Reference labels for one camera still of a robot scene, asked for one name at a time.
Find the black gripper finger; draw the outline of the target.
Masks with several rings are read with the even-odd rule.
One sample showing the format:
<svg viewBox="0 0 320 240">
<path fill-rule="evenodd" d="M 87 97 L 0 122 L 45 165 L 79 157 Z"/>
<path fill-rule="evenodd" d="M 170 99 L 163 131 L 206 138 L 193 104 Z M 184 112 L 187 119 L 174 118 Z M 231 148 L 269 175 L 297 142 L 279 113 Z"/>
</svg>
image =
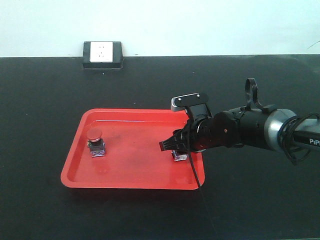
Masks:
<svg viewBox="0 0 320 240">
<path fill-rule="evenodd" d="M 190 131 L 186 128 L 176 129 L 172 136 L 159 142 L 159 147 L 164 151 L 188 152 L 190 150 Z"/>
</svg>

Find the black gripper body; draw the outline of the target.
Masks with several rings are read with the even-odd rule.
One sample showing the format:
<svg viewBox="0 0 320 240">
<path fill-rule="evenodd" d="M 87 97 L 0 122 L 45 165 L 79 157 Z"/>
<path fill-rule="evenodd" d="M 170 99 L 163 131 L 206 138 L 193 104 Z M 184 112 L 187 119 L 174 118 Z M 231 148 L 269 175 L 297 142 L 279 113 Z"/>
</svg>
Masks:
<svg viewBox="0 0 320 240">
<path fill-rule="evenodd" d="M 212 128 L 213 117 L 206 103 L 187 106 L 188 142 L 192 152 L 201 152 L 215 147 Z"/>
</svg>

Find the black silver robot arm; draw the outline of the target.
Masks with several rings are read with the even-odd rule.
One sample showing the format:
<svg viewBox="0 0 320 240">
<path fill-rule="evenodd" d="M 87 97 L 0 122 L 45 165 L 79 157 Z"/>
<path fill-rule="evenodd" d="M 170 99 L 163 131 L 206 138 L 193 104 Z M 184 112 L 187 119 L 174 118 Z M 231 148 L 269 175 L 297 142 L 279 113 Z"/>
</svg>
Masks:
<svg viewBox="0 0 320 240">
<path fill-rule="evenodd" d="M 186 125 L 159 143 L 162 151 L 202 152 L 207 149 L 251 146 L 293 157 L 302 150 L 319 151 L 320 116 L 305 117 L 268 105 L 238 107 L 212 115 L 205 103 L 184 107 Z"/>
</svg>

